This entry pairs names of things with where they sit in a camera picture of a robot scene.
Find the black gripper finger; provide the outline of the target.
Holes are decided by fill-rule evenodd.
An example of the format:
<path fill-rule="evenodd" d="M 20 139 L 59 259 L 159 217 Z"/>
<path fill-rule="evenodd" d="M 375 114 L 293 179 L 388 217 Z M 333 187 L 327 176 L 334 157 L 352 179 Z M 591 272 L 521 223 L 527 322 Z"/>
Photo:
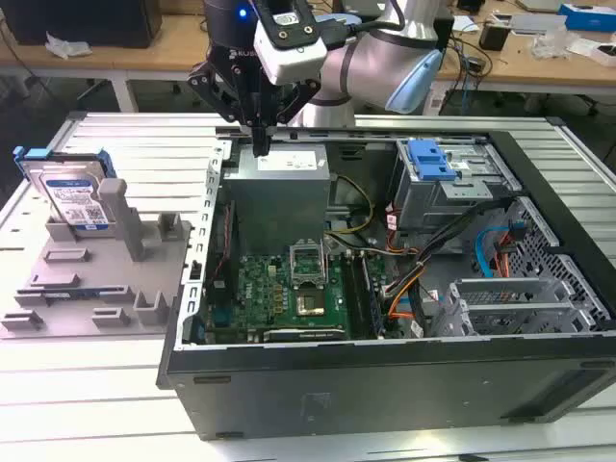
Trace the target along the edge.
<path fill-rule="evenodd" d="M 245 129 L 255 157 L 264 156 L 264 126 L 239 64 L 201 63 L 190 73 L 188 83 L 225 121 L 238 122 Z"/>
<path fill-rule="evenodd" d="M 287 124 L 321 89 L 316 79 L 275 86 L 267 83 L 262 92 L 262 156 L 270 152 L 272 133 L 278 124 Z"/>

